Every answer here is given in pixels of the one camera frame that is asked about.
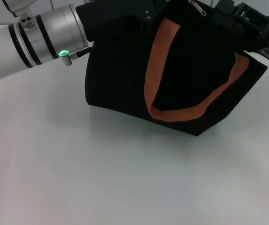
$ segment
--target white table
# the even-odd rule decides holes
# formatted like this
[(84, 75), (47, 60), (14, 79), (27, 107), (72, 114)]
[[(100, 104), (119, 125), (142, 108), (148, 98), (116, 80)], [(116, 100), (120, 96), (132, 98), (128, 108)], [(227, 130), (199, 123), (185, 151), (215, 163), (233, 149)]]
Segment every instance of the white table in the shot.
[(88, 106), (86, 62), (0, 80), (0, 225), (269, 225), (269, 69), (194, 137)]

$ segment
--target black stripe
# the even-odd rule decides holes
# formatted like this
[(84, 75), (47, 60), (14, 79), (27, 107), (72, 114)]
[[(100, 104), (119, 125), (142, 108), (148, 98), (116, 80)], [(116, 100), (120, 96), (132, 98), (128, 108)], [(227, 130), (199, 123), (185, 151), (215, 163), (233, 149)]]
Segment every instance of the black stripe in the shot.
[(7, 2), (6, 2), (5, 0), (2, 0), (2, 2), (4, 3), (6, 9), (7, 9), (10, 13), (12, 13), (14, 17), (17, 17), (17, 16), (15, 15), (15, 13), (12, 12), (11, 9), (9, 8), (9, 5), (7, 4)]
[(29, 39), (28, 39), (28, 37), (26, 35), (26, 32), (23, 29), (21, 23), (18, 23), (18, 29), (20, 29), (21, 36), (22, 36), (23, 41), (24, 41), (24, 43), (25, 43), (25, 45), (26, 45), (26, 47), (27, 47), (27, 49), (29, 51), (30, 56), (32, 57), (32, 59), (34, 60), (36, 65), (41, 65), (42, 63), (39, 60), (36, 52), (34, 51), (34, 49), (33, 49), (32, 45), (31, 45), (31, 43), (30, 43), (30, 41), (29, 41)]
[(8, 26), (9, 29), (9, 33), (10, 36), (12, 38), (13, 44), (18, 52), (18, 54), (20, 55), (21, 59), (23, 60), (24, 64), (28, 67), (28, 68), (32, 68), (33, 66), (31, 65), (31, 63), (29, 62), (29, 60), (27, 59), (25, 53), (23, 52), (23, 49), (17, 39), (13, 24)]
[(42, 33), (42, 36), (45, 39), (46, 45), (48, 46), (48, 49), (49, 49), (51, 55), (53, 56), (53, 59), (59, 58), (56, 51), (55, 51), (55, 49), (54, 49), (54, 47), (53, 47), (51, 39), (50, 39), (50, 37), (49, 37), (49, 35), (48, 35), (47, 31), (46, 31), (44, 23), (42, 22), (41, 15), (37, 15), (36, 20), (37, 20), (37, 24), (38, 24), (38, 26), (40, 28), (40, 31)]

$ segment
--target black bag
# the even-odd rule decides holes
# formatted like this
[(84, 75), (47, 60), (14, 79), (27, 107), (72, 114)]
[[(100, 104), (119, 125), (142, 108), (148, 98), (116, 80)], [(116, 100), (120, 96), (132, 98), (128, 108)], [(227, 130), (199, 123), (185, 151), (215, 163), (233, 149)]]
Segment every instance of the black bag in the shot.
[(173, 0), (151, 34), (128, 21), (115, 21), (115, 32), (93, 44), (85, 79), (90, 105), (200, 135), (267, 69), (185, 0)]

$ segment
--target green led light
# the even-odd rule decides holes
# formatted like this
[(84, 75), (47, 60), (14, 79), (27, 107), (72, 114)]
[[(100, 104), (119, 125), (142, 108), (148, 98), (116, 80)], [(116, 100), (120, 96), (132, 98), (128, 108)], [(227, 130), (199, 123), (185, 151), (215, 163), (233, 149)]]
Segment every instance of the green led light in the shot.
[(69, 54), (69, 52), (67, 51), (67, 50), (63, 50), (63, 51), (61, 51), (60, 53), (59, 53), (59, 56), (66, 56), (66, 55), (68, 55)]

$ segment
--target silver metal ring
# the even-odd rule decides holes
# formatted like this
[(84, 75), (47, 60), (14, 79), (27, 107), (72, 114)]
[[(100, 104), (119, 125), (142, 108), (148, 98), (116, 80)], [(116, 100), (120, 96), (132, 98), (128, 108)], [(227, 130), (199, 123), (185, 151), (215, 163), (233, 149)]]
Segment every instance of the silver metal ring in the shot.
[(41, 15), (42, 22), (58, 55), (61, 51), (74, 53), (88, 46), (82, 23), (72, 5)]
[(46, 42), (34, 17), (33, 20), (35, 22), (35, 28), (31, 30), (25, 30), (25, 33), (41, 63), (49, 62), (53, 59), (53, 57), (46, 45)]
[(78, 16), (78, 13), (77, 13), (77, 11), (76, 11), (74, 5), (73, 5), (73, 4), (70, 4), (69, 7), (70, 7), (70, 9), (71, 9), (72, 12), (73, 12), (73, 15), (74, 15), (74, 17), (75, 17), (75, 19), (76, 19), (76, 22), (77, 22), (77, 24), (78, 24), (78, 28), (80, 29), (80, 32), (81, 32), (81, 35), (82, 35), (82, 38), (83, 38), (85, 47), (87, 48), (87, 47), (89, 47), (89, 45), (88, 45), (88, 40), (87, 40), (86, 33), (85, 33), (85, 31), (84, 31), (83, 24), (82, 24), (82, 22), (81, 22), (81, 20), (80, 20), (80, 18), (79, 18), (79, 16)]
[(28, 49), (26, 48), (25, 42), (22, 39), (20, 30), (18, 29), (17, 24), (18, 23), (15, 23), (14, 26), (13, 26), (14, 27), (14, 31), (16, 33), (16, 37), (17, 37), (17, 39), (18, 39), (18, 41), (19, 41), (19, 43), (20, 43), (20, 45), (22, 47), (22, 50), (25, 53), (25, 55), (26, 55), (29, 63), (34, 67), (34, 66), (36, 66), (36, 64), (35, 64), (34, 60), (32, 59), (32, 57), (30, 56), (30, 53), (29, 53)]

